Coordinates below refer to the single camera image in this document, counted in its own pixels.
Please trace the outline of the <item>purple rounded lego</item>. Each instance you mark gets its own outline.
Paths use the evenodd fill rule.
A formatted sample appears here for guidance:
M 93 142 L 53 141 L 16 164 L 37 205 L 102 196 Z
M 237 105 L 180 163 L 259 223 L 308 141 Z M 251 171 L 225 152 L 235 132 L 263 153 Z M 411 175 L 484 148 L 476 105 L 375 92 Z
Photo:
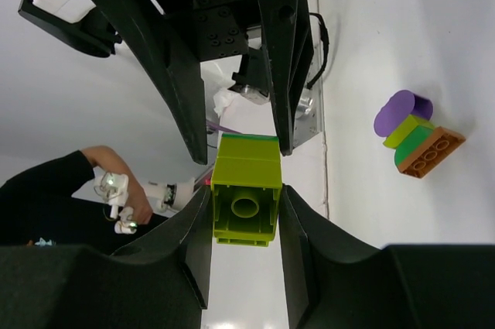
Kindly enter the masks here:
M 409 90 L 393 94 L 374 119 L 374 132 L 380 137 L 389 136 L 409 115 L 429 120 L 433 114 L 433 103 Z

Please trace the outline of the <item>lime green square lego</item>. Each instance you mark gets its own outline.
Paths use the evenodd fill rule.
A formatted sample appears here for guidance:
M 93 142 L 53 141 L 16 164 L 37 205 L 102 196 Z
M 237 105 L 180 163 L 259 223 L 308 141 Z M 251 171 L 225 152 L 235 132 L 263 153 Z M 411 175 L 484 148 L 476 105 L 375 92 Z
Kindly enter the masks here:
M 267 247 L 282 192 L 279 142 L 221 136 L 210 188 L 217 243 Z

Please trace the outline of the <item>dark green lego plate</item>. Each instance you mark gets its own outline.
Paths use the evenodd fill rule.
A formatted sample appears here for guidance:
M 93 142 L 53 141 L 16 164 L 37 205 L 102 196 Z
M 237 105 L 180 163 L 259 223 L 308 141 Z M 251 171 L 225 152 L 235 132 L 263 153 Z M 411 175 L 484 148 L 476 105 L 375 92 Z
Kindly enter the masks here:
M 271 135 L 253 135 L 253 134 L 240 134 L 232 132 L 224 132 L 222 134 L 222 139 L 250 139 L 250 140 L 261 140 L 261 141 L 278 141 L 277 136 Z

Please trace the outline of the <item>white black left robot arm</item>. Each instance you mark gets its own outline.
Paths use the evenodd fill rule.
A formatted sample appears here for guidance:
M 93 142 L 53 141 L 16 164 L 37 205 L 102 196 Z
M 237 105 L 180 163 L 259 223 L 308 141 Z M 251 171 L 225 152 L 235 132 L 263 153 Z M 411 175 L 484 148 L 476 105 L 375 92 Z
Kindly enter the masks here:
M 281 153 L 313 59 L 308 0 L 22 0 L 19 14 L 93 57 L 128 46 L 166 102 L 194 162 L 207 163 L 203 62 L 239 57 L 234 90 L 271 103 Z

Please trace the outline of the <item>operator hand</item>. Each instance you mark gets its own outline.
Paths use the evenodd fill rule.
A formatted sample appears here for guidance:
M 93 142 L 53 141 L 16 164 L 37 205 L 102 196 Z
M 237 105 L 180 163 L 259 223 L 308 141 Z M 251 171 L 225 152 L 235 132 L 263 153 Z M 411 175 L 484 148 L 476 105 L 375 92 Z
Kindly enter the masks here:
M 128 177 L 128 199 L 126 205 L 133 209 L 132 220 L 138 225 L 148 224 L 153 210 L 142 185 L 128 164 L 108 146 L 91 146 L 82 149 L 93 168 L 99 167 L 105 172 L 125 174 Z

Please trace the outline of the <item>orange brown lego plate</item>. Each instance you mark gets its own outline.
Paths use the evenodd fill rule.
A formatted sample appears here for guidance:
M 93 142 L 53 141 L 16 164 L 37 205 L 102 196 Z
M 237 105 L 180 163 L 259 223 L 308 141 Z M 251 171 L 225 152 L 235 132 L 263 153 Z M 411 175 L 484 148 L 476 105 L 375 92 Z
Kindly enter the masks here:
M 401 174 L 423 178 L 466 141 L 444 127 L 416 127 L 395 149 L 394 164 Z

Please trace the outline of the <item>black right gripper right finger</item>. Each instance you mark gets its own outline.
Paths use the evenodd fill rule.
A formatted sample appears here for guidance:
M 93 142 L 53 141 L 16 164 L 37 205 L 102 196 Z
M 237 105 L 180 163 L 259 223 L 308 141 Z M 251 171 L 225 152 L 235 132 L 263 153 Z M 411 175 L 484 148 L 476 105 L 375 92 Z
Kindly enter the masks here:
M 492 328 L 492 245 L 375 248 L 316 213 L 290 186 L 279 212 L 292 328 Z

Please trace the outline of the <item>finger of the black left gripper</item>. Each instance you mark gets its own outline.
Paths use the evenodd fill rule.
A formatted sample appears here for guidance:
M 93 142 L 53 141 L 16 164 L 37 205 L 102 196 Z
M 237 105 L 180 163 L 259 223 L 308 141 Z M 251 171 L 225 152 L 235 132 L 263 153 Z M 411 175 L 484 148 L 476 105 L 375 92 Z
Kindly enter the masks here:
M 258 0 L 268 92 L 284 156 L 294 148 L 295 111 L 314 50 L 308 0 Z
M 151 0 L 91 0 L 117 30 L 166 102 L 192 160 L 208 162 L 200 62 Z

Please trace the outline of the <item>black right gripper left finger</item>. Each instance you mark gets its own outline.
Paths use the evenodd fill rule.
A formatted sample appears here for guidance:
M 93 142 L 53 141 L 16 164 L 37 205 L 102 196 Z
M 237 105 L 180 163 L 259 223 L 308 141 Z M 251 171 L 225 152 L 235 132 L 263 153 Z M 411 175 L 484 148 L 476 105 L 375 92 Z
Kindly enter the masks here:
M 82 245 L 1 250 L 3 328 L 198 328 L 207 308 L 212 200 L 106 256 Z

